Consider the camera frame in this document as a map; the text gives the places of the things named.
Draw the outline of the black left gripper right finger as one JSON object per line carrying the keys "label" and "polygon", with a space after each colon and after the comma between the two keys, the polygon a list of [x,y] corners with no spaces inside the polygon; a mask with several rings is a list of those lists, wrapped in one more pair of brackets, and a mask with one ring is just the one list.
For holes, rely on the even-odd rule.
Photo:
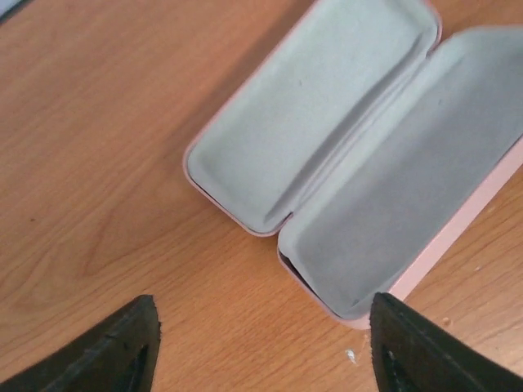
{"label": "black left gripper right finger", "polygon": [[380,391],[521,391],[522,377],[389,293],[374,295],[371,354]]}

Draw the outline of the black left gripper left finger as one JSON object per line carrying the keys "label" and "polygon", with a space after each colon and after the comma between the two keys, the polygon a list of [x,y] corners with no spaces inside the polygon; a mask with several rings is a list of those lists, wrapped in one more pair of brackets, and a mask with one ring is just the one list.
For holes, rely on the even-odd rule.
{"label": "black left gripper left finger", "polygon": [[140,295],[45,359],[1,383],[2,391],[150,391],[161,326]]}

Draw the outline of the pink glasses case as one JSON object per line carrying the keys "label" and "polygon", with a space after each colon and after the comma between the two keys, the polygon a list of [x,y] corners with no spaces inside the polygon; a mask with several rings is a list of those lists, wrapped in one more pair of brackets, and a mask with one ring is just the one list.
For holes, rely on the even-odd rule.
{"label": "pink glasses case", "polygon": [[406,297],[522,163],[522,28],[441,37],[426,1],[317,1],[184,157],[338,320]]}

